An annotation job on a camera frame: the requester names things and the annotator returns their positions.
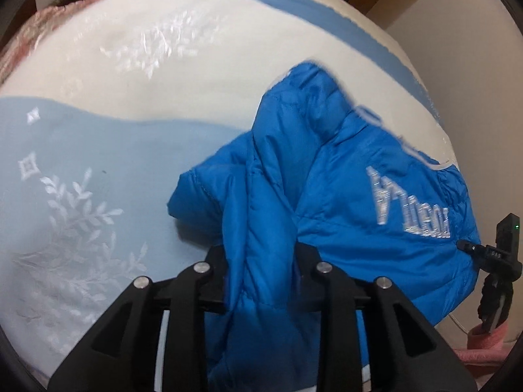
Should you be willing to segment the blue puffer jacket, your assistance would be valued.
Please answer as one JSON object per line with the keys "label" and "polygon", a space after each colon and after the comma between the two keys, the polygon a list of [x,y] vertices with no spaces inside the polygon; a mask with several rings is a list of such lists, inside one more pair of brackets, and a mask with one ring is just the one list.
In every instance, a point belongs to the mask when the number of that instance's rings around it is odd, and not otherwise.
{"label": "blue puffer jacket", "polygon": [[248,132],[180,176],[168,213],[229,264],[228,311],[206,319],[213,391],[315,384],[320,318],[292,297],[296,243],[353,278],[390,278],[432,323],[478,277],[456,245],[480,238],[457,167],[405,150],[309,62],[262,97]]}

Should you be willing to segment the blue and white bedsheet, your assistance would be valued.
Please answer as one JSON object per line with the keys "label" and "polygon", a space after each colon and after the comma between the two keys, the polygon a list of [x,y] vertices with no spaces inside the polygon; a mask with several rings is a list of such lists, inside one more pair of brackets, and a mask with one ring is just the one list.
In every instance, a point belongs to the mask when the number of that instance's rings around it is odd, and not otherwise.
{"label": "blue and white bedsheet", "polygon": [[456,162],[399,44],[342,0],[97,0],[1,87],[1,325],[46,382],[140,275],[204,255],[167,202],[294,66],[327,69],[407,151]]}

